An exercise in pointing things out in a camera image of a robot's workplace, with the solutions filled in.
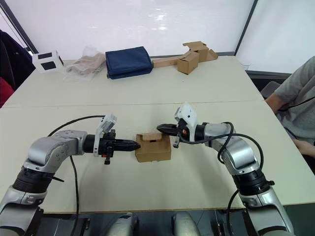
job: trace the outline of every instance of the dark jacket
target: dark jacket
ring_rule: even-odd
[[[35,70],[32,57],[10,35],[0,30],[1,71],[3,77],[16,90]]]

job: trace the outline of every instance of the person's arm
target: person's arm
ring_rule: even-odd
[[[275,93],[271,94],[265,101],[274,113],[276,113],[280,107],[286,103],[283,102]]]
[[[293,142],[302,155],[307,155],[315,158],[315,146],[306,141],[300,141],[297,139],[293,139]]]
[[[301,89],[315,75],[315,56],[310,58],[287,78],[275,92],[266,99],[274,113],[286,103],[296,99]]]

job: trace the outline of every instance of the cardboard box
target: cardboard box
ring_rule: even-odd
[[[218,58],[218,54],[216,54],[212,49],[209,50],[206,44],[201,41],[183,43],[183,45],[189,47],[188,52],[176,57],[155,59],[152,61],[153,67],[159,68],[169,65],[176,65],[179,59],[185,58],[190,54],[190,52],[199,53],[199,62],[216,60]]]
[[[188,46],[191,51],[199,53],[199,62],[207,61],[209,48],[201,41],[183,43],[183,46]]]
[[[177,60],[177,70],[187,75],[198,67],[199,53],[190,52],[188,56]]]
[[[171,159],[169,136],[161,133],[137,134],[140,149],[135,151],[138,162],[164,161]]]
[[[186,57],[189,53],[190,51],[180,56],[152,60],[153,67],[160,68],[160,67],[165,67],[165,66],[170,66],[170,65],[176,65],[178,59]]]

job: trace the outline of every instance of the plastic bag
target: plastic bag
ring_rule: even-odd
[[[105,67],[105,54],[88,46],[83,50],[83,55],[65,70],[64,81],[90,81]]]

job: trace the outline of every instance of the white wall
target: white wall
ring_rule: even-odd
[[[6,0],[40,52],[76,59],[86,45],[100,51],[144,46],[150,56],[181,54],[203,41],[235,51],[253,0]]]
[[[315,55],[315,0],[259,0],[237,58],[249,70],[292,73]]]

